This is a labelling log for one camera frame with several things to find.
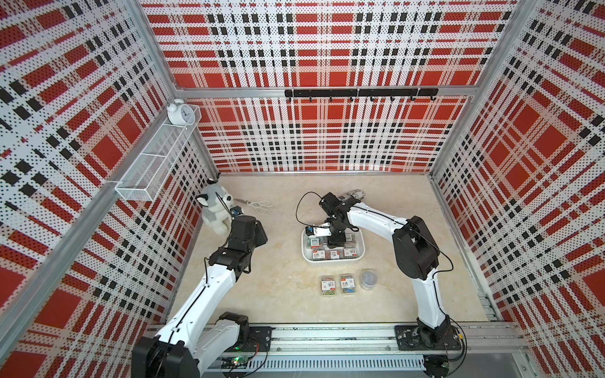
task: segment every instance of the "white alarm clock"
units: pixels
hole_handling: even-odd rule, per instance
[[[174,102],[166,108],[168,119],[175,126],[187,126],[194,122],[194,111],[191,106],[185,104],[182,99],[174,99]]]

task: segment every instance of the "wall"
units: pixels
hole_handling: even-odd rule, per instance
[[[2,2],[0,48],[4,311],[168,93],[121,0]],[[133,343],[167,315],[204,177],[190,144],[158,200],[118,201],[0,362],[0,377],[127,376]]]
[[[183,88],[472,85],[516,1],[142,0]]]
[[[605,2],[539,1],[442,192],[547,376],[602,376]]]
[[[517,4],[141,3],[181,88],[473,85]],[[222,172],[428,173],[465,100],[201,100],[200,130]]]
[[[198,100],[221,172],[355,169],[425,172],[466,97]]]

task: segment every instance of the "wire mesh basket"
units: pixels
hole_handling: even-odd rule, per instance
[[[187,139],[201,119],[200,107],[189,106],[194,110],[194,120],[186,126],[175,126],[166,119],[128,168],[116,186],[116,191],[124,200],[154,201],[157,198]]]

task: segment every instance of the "floor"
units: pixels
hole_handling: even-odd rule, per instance
[[[433,190],[421,175],[304,175],[304,176],[223,176],[220,183],[234,198],[271,200],[268,215],[258,215],[242,206],[244,213],[259,219],[269,241],[254,251],[252,273],[242,274],[235,287],[214,311],[214,323],[224,311],[245,314],[250,323],[316,322],[411,322],[417,317],[411,281],[395,263],[391,242],[364,232],[365,256],[342,264],[311,264],[301,255],[303,226],[296,221],[295,209],[308,191],[320,195],[340,195],[352,189],[365,192],[369,206],[399,217],[417,215],[425,220],[441,250],[454,262],[453,272],[439,274],[439,288],[446,312],[457,321],[487,321],[476,288],[441,213]],[[319,224],[325,213],[319,198],[303,199],[298,218]],[[224,243],[206,225],[202,226],[170,316],[176,314],[204,275],[203,258]],[[439,268],[448,269],[440,256]],[[363,269],[374,269],[378,285],[374,290],[358,288],[354,295],[323,298],[320,276],[353,273],[356,280]]]

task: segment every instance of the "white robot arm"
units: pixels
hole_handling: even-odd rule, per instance
[[[393,243],[397,266],[412,282],[418,303],[418,326],[423,345],[435,346],[450,329],[450,318],[441,309],[437,282],[439,250],[424,221],[419,217],[398,218],[361,202],[364,193],[351,191],[336,197],[328,193],[319,205],[328,215],[318,227],[307,227],[310,235],[327,236],[328,245],[344,245],[344,231],[359,227]]]
[[[232,208],[231,215],[231,234],[210,256],[194,292],[154,338],[142,337],[132,349],[132,378],[200,377],[226,349],[247,344],[248,317],[229,312],[201,336],[221,299],[242,273],[252,271],[254,248],[267,243],[256,218],[243,215],[239,207]]]

